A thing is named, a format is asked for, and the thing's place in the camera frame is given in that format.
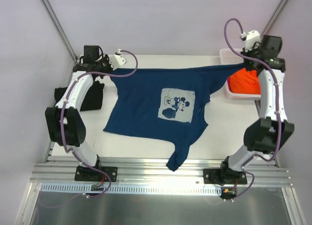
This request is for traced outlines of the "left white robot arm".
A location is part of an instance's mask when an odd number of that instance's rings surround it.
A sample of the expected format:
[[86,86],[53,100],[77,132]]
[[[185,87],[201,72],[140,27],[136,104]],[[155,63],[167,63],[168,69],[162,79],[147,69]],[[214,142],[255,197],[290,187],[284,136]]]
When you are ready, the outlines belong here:
[[56,104],[45,110],[51,141],[63,146],[66,153],[71,152],[91,180],[102,176],[102,168],[85,140],[86,127],[80,111],[101,109],[104,86],[96,77],[112,70],[109,57],[100,46],[85,45],[83,55],[73,67],[70,84],[55,89]]

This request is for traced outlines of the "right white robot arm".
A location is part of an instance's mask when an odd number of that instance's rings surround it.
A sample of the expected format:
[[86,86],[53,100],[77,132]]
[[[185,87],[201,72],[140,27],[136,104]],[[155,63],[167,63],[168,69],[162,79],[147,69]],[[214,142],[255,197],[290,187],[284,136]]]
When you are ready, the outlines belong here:
[[218,178],[223,184],[238,182],[246,175],[244,168],[255,158],[274,160],[294,132],[294,124],[288,122],[284,108],[286,63],[278,57],[282,38],[251,31],[243,33],[241,39],[245,47],[237,56],[244,59],[246,70],[257,72],[260,111],[259,119],[244,133],[243,146],[221,163]]

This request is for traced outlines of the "blue t shirt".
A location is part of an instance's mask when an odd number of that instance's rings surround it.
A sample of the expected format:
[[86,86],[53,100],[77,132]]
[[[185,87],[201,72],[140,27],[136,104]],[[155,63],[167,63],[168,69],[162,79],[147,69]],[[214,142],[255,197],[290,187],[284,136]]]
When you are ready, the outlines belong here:
[[168,141],[175,150],[167,168],[176,171],[187,159],[190,146],[207,128],[205,106],[211,94],[244,64],[186,69],[137,69],[112,77],[118,99],[105,132]]

